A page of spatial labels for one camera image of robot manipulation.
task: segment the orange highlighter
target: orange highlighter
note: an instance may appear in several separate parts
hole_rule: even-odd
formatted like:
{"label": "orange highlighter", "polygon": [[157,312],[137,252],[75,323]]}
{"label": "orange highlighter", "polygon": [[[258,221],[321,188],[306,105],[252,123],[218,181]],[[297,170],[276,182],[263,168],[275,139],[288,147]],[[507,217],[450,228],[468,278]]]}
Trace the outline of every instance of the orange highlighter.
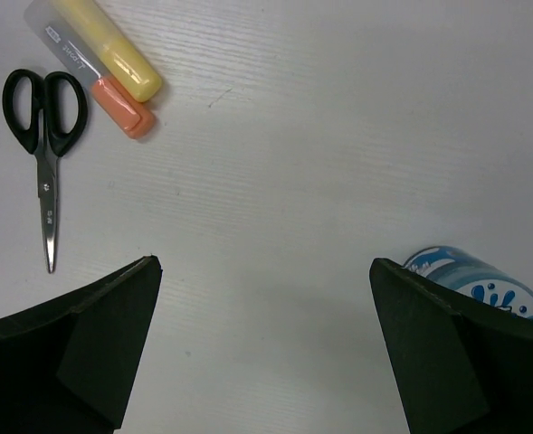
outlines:
{"label": "orange highlighter", "polygon": [[135,100],[147,101],[161,88],[159,74],[94,0],[50,2]]}
{"label": "orange highlighter", "polygon": [[24,20],[128,137],[149,132],[156,123],[153,113],[132,98],[51,5],[35,0]]}

